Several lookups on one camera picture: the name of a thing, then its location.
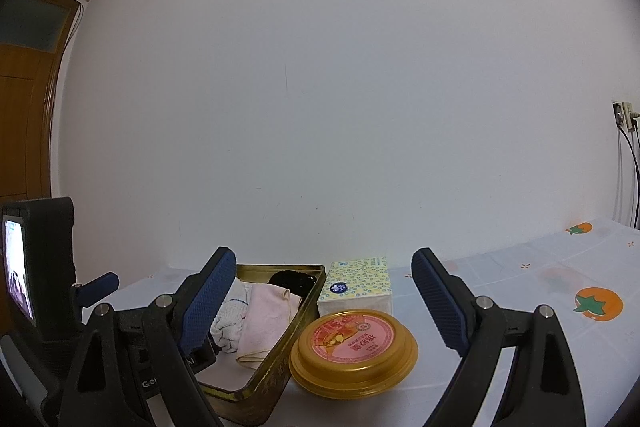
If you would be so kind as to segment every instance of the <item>white cloth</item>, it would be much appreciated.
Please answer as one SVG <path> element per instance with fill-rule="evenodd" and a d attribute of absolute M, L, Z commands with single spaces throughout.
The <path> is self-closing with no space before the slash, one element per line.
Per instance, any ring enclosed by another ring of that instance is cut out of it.
<path fill-rule="evenodd" d="M 273 284 L 254 284 L 236 360 L 257 369 L 298 313 L 302 297 Z"/>
<path fill-rule="evenodd" d="M 250 300 L 250 283 L 236 278 L 211 325 L 211 336 L 225 353 L 235 353 Z"/>

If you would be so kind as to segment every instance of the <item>pink towel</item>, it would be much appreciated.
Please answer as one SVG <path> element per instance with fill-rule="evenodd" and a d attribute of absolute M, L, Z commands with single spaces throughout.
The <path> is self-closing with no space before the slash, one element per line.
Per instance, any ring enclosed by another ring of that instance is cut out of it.
<path fill-rule="evenodd" d="M 273 284 L 254 284 L 236 360 L 257 369 L 298 313 L 301 297 Z"/>

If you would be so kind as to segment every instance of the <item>gold lid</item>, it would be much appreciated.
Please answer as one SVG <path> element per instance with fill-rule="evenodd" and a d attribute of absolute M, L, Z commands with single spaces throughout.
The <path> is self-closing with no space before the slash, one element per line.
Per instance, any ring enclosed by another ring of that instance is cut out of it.
<path fill-rule="evenodd" d="M 414 336 L 375 310 L 348 310 L 309 324 L 291 349 L 293 378 L 306 390 L 349 400 L 400 383 L 418 360 Z"/>

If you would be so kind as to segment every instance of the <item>display screen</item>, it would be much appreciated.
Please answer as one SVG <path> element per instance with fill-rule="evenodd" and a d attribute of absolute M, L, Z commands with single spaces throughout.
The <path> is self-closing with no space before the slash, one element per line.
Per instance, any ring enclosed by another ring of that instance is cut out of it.
<path fill-rule="evenodd" d="M 33 305 L 24 263 L 22 224 L 7 218 L 4 219 L 4 272 L 10 295 L 25 315 L 33 321 Z"/>

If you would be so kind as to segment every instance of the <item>tablecloth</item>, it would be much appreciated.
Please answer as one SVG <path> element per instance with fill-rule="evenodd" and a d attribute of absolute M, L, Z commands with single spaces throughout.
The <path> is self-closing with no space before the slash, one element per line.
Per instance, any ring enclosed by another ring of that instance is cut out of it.
<path fill-rule="evenodd" d="M 552 306 L 574 357 L 587 425 L 605 425 L 640 373 L 640 231 L 594 219 L 516 247 L 445 261 L 444 266 L 476 295 L 490 296 L 502 307 L 532 311 L 541 303 Z M 116 309 L 146 305 L 150 293 L 174 291 L 188 273 L 162 273 L 108 300 Z M 424 424 L 460 358 L 444 345 L 410 270 L 392 268 L 390 277 L 394 315 L 414 334 L 420 349 L 412 373 L 392 390 L 359 401 L 317 397 L 290 380 L 267 427 Z M 490 425 L 512 356 L 513 348 L 502 350 L 475 426 Z M 150 404 L 158 426 L 171 425 L 161 398 L 154 397 Z"/>

